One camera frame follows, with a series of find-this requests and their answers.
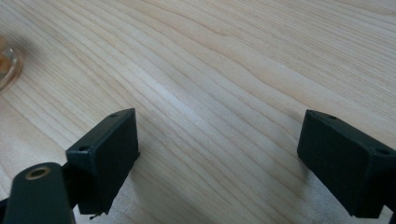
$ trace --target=transparent container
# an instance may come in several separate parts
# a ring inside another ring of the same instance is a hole
[[[0,36],[0,91],[12,83],[21,73],[21,52],[13,49],[7,40]]]

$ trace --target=light wood surface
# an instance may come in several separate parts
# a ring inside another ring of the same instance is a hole
[[[387,223],[350,217],[298,160],[306,109],[396,147],[394,0],[0,1],[24,54],[0,96],[0,197],[134,107],[141,157],[78,223]]]

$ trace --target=wood grain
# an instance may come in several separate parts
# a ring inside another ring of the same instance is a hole
[[[78,223],[387,223],[350,217],[298,160],[306,109],[396,147],[393,0],[10,1],[24,54],[0,96],[0,196],[106,115],[142,156],[110,214]]]

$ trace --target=screw hole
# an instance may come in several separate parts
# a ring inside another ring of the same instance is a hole
[[[378,153],[380,153],[382,155],[389,155],[389,151],[382,149],[382,148],[376,148],[375,151],[377,151]]]
[[[86,151],[86,150],[88,150],[88,149],[90,149],[90,147],[84,146],[84,147],[80,147],[80,148],[78,149],[78,151]]]
[[[50,168],[43,166],[38,167],[26,174],[25,178],[28,180],[35,180],[50,173]]]

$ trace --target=black bracket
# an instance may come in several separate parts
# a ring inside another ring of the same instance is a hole
[[[20,172],[0,202],[0,223],[74,223],[76,204],[81,214],[107,214],[139,155],[134,109],[114,113],[66,150],[63,167]]]
[[[396,151],[342,120],[305,113],[298,156],[351,216],[396,209]]]

